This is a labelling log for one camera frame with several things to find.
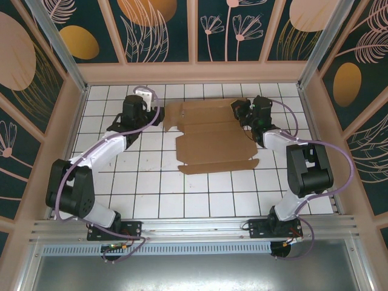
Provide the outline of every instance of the floral wallpaper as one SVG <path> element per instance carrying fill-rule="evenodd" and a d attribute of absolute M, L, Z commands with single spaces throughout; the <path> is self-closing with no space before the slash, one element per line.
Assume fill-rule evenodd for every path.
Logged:
<path fill-rule="evenodd" d="M 339 0 L 286 0 L 268 61 L 306 61 Z"/>
<path fill-rule="evenodd" d="M 371 0 L 323 76 L 345 130 L 388 86 L 388 1 Z"/>
<path fill-rule="evenodd" d="M 109 0 L 127 62 L 187 62 L 186 0 Z"/>
<path fill-rule="evenodd" d="M 41 0 L 41 2 L 75 62 L 78 64 L 118 62 L 98 1 Z"/>
<path fill-rule="evenodd" d="M 258 61 L 274 0 L 198 1 L 198 61 Z"/>
<path fill-rule="evenodd" d="M 63 84 L 10 0 L 0 6 L 0 96 L 45 132 Z"/>
<path fill-rule="evenodd" d="M 347 144 L 374 214 L 388 212 L 388 103 Z"/>
<path fill-rule="evenodd" d="M 338 39 L 340 38 L 340 36 L 342 35 L 342 32 L 344 31 L 347 23 L 349 22 L 349 20 L 352 18 L 353 14 L 354 14 L 354 11 L 356 10 L 356 8 L 358 7 L 358 4 L 360 3 L 361 0 L 354 0 L 353 2 L 353 5 L 352 5 L 352 8 L 350 9 L 350 12 L 347 14 L 347 16 L 345 17 L 345 20 L 343 21 L 342 25 L 341 25 L 341 28 L 338 30 L 336 36 L 334 37 L 330 47 L 327 49 L 325 55 L 323 56 L 321 62 L 319 63 L 318 65 L 318 70 L 320 71 L 322 69 L 322 66 L 324 65 L 324 63 L 326 62 L 327 58 L 329 57 L 330 53 L 332 52 L 333 50 L 333 47 L 334 45 L 337 43 Z"/>
<path fill-rule="evenodd" d="M 15 218 L 40 146 L 0 109 L 0 216 Z"/>

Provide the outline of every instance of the flat cardboard sheet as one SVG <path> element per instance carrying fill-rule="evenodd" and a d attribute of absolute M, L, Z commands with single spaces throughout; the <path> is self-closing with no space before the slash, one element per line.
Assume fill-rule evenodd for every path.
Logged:
<path fill-rule="evenodd" d="M 187 175 L 254 169 L 256 143 L 234 118 L 230 104 L 236 98 L 175 102 L 166 106 L 164 130 L 177 126 L 184 135 L 176 139 L 178 166 Z"/>

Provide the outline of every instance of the flower illustration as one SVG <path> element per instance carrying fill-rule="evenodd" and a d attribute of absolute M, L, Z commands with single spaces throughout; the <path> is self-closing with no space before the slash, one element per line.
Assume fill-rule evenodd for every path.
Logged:
<path fill-rule="evenodd" d="M 266 2 L 267 0 L 226 0 L 226 4 L 229 6 L 228 15 L 226 19 L 226 33 L 225 33 L 225 61 L 226 62 L 228 61 L 228 35 L 229 35 L 228 32 L 229 32 L 230 12 L 232 8 L 239 7 L 239 6 L 260 5 Z"/>
<path fill-rule="evenodd" d="M 223 32 L 225 27 L 222 25 L 222 21 L 219 16 L 210 16 L 209 19 L 207 19 L 207 16 L 202 16 L 201 24 L 206 33 L 207 49 L 209 51 L 210 61 L 213 61 L 212 52 L 210 51 L 209 35 Z"/>
<path fill-rule="evenodd" d="M 12 155 L 12 148 L 13 148 L 13 145 L 15 143 L 17 132 L 18 132 L 18 127 L 14 123 L 10 122 L 10 124 L 7 128 L 7 125 L 5 124 L 5 122 L 3 120 L 0 121 L 0 157 L 12 158 L 17 162 L 20 162 L 21 164 L 23 164 L 29 168 L 32 168 L 31 165 L 27 164 L 26 162 L 21 161 L 20 159 L 14 157 Z M 20 177 L 18 175 L 15 175 L 11 172 L 8 172 L 2 168 L 0 168 L 0 172 L 6 173 L 12 177 L 21 179 L 22 181 L 26 180 L 25 178 Z"/>
<path fill-rule="evenodd" d="M 9 158 L 12 156 L 12 147 L 15 143 L 16 133 L 18 128 L 12 122 L 7 129 L 7 125 L 2 120 L 0 121 L 0 156 Z"/>
<path fill-rule="evenodd" d="M 235 8 L 238 6 L 253 6 L 267 2 L 267 0 L 226 0 L 229 7 Z"/>
<path fill-rule="evenodd" d="M 233 28 L 237 39 L 236 61 L 238 61 L 240 41 L 261 38 L 263 36 L 263 30 L 260 29 L 260 17 L 261 15 L 256 17 L 246 16 L 243 22 L 241 22 L 241 15 L 233 17 Z"/>

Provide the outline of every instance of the grid lines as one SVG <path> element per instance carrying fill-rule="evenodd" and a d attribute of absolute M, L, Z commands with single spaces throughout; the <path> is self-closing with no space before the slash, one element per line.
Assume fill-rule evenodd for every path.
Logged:
<path fill-rule="evenodd" d="M 295 84 L 169 84 L 150 87 L 160 95 L 164 106 L 170 102 L 217 97 L 246 97 L 253 100 L 256 95 L 267 96 L 291 107 L 301 124 L 300 135 L 311 138 Z M 106 127 L 121 112 L 126 94 L 131 94 L 133 88 L 134 85 L 91 87 L 73 156 L 85 151 L 104 134 Z M 275 125 L 291 132 L 295 130 L 295 122 L 284 107 L 274 105 L 272 112 Z M 131 155 L 118 155 L 112 161 L 114 164 L 107 165 L 97 174 L 99 181 L 96 187 L 100 189 L 96 189 L 96 199 L 119 211 L 123 219 L 179 219 L 264 216 L 268 214 L 270 206 L 280 201 L 285 194 L 286 162 L 275 153 L 262 157 L 254 170 L 227 172 L 227 175 L 205 174 L 202 178 L 181 174 L 178 170 L 180 162 L 176 160 L 175 138 L 178 135 L 176 128 L 163 132 L 162 125 L 149 127 L 141 133 L 125 151 Z M 333 212 L 329 198 L 319 199 L 313 207 L 307 206 L 302 211 L 302 214 L 330 213 Z"/>

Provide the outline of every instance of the leaf illustration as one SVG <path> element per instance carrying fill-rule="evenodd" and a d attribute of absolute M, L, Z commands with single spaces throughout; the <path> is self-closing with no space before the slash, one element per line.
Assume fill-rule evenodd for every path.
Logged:
<path fill-rule="evenodd" d="M 383 32 L 371 30 L 365 33 L 357 42 L 355 48 L 345 50 L 337 54 L 336 57 L 353 51 L 358 62 L 377 64 L 388 53 L 388 30 Z"/>
<path fill-rule="evenodd" d="M 367 18 L 370 29 L 381 32 L 388 28 L 388 0 L 374 0 Z"/>
<path fill-rule="evenodd" d="M 140 0 L 122 1 L 125 12 L 132 21 L 121 17 L 127 30 L 125 54 L 129 62 L 155 62 L 166 60 L 169 35 L 163 15 L 148 2 L 147 10 Z"/>
<path fill-rule="evenodd" d="M 42 0 L 51 20 L 54 23 L 65 24 L 77 9 L 75 0 Z"/>
<path fill-rule="evenodd" d="M 133 24 L 129 24 L 122 16 L 121 20 L 124 23 L 125 30 L 127 31 L 127 44 L 125 46 L 125 55 L 130 62 L 137 62 L 139 59 L 139 44 L 138 40 L 133 33 Z"/>
<path fill-rule="evenodd" d="M 375 126 L 354 133 L 349 149 L 363 182 L 387 181 L 388 115 Z"/>

